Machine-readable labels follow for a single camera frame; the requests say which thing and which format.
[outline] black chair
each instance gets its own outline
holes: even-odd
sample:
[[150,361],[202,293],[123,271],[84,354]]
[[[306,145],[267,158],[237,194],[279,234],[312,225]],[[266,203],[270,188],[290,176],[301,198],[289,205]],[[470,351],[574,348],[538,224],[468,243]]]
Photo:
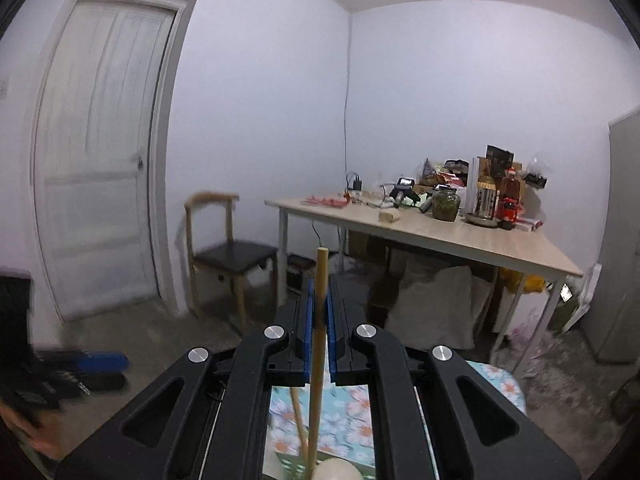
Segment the black chair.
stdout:
[[[275,247],[234,240],[232,209],[233,202],[239,200],[236,194],[212,193],[203,191],[191,196],[184,204],[186,211],[187,254],[189,257],[191,295],[193,310],[197,317],[202,316],[200,300],[198,298],[198,285],[196,282],[196,269],[205,269],[230,280],[231,290],[236,296],[238,312],[240,315],[241,330],[246,331],[246,311],[244,309],[244,280],[246,274],[260,267],[265,269],[268,260],[272,261],[271,286],[273,297],[276,297],[276,254]],[[197,208],[209,204],[223,203],[226,208],[226,242],[214,247],[193,252],[193,231],[191,218]]]

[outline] wooden stick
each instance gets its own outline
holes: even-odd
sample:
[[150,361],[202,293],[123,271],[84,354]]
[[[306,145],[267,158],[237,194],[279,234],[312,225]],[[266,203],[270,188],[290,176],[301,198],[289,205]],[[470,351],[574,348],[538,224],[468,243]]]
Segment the wooden stick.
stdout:
[[329,249],[318,247],[316,279],[314,280],[314,332],[311,348],[311,381],[309,387],[309,446],[306,461],[306,480],[311,475],[318,458],[318,430],[322,408],[322,382],[324,380],[324,345],[326,325],[324,323],[324,301],[329,282]]
[[298,428],[298,436],[300,437],[300,458],[306,462],[308,451],[306,448],[306,431],[304,422],[302,422],[302,413],[300,412],[300,393],[296,386],[289,388],[291,394],[291,402],[293,403],[293,416],[296,419],[296,427]]

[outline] floral cloth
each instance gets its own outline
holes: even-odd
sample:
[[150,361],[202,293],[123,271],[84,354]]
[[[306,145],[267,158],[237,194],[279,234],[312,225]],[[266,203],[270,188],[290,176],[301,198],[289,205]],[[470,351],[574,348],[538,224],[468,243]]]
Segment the floral cloth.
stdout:
[[[510,373],[487,364],[471,361],[468,363],[521,412],[526,413],[524,394]],[[350,462],[373,467],[373,430],[368,388],[332,384],[325,359],[322,389],[318,449]],[[308,428],[308,384],[300,388],[300,403],[302,419]],[[289,388],[277,386],[272,389],[270,413],[270,435],[276,452],[297,456],[300,438]]]

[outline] black chair seat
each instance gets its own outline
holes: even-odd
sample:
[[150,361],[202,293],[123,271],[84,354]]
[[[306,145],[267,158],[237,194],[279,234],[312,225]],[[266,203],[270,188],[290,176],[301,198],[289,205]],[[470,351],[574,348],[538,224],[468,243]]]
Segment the black chair seat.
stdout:
[[197,264],[215,267],[232,274],[245,274],[264,266],[278,250],[275,247],[234,240],[194,254]]

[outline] red bottle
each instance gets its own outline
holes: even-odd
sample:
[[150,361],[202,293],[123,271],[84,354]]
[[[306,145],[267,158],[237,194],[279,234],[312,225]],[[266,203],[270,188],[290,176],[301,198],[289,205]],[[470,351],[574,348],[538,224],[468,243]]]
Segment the red bottle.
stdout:
[[500,185],[500,205],[498,208],[500,227],[511,230],[516,223],[518,205],[520,204],[520,183],[516,180],[513,168],[507,170],[507,176]]

